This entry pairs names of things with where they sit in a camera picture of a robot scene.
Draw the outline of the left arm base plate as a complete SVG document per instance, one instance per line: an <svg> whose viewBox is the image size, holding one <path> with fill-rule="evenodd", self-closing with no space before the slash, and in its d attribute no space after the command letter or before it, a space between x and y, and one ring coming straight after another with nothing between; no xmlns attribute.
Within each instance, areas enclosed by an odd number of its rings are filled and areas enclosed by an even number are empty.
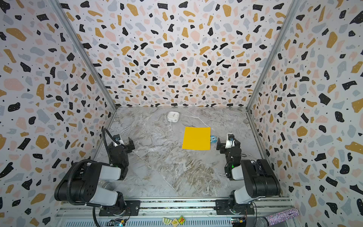
<svg viewBox="0 0 363 227"><path fill-rule="evenodd" d="M121 216L138 216L140 210L140 200L126 200L121 203L121 206L117 204L114 206L102 207L99 216L100 217L121 217Z"/></svg>

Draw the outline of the yellow square paper sheet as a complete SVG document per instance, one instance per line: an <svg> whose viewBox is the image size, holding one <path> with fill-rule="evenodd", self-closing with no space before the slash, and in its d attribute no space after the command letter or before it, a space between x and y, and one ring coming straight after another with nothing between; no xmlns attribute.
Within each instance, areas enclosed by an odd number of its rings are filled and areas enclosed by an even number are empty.
<svg viewBox="0 0 363 227"><path fill-rule="evenodd" d="M210 150L211 128L186 127L182 149L187 150Z"/></svg>

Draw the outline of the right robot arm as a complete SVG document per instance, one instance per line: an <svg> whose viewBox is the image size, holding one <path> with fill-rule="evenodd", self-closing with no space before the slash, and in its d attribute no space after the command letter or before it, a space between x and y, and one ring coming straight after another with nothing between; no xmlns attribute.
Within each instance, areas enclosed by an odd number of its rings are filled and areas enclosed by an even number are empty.
<svg viewBox="0 0 363 227"><path fill-rule="evenodd" d="M233 134L227 136L225 143L217 141L216 149L225 155L226 177L231 181L242 181L244 186L233 190L228 200L218 200L218 213L248 213L248 205L260 198L280 195L281 186L271 166L265 159L243 159L241 143Z"/></svg>

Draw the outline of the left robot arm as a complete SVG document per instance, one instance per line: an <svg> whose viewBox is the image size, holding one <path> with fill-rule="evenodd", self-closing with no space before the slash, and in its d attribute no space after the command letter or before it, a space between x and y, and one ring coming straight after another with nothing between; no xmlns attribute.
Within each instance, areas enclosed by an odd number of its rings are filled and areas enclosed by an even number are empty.
<svg viewBox="0 0 363 227"><path fill-rule="evenodd" d="M115 135L106 149L110 163L90 159L75 162L56 187L54 198L75 206L99 207L108 215L119 216L129 211L123 194L100 182L124 180L130 164L128 154L134 149L131 138L123 144L120 135Z"/></svg>

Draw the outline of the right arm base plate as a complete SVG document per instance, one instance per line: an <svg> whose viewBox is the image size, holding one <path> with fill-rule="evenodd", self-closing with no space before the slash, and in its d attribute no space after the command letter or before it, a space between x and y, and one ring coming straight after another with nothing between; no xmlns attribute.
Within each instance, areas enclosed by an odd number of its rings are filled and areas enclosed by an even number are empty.
<svg viewBox="0 0 363 227"><path fill-rule="evenodd" d="M237 204L229 200L216 200L214 210L217 215L254 215L255 209L250 204Z"/></svg>

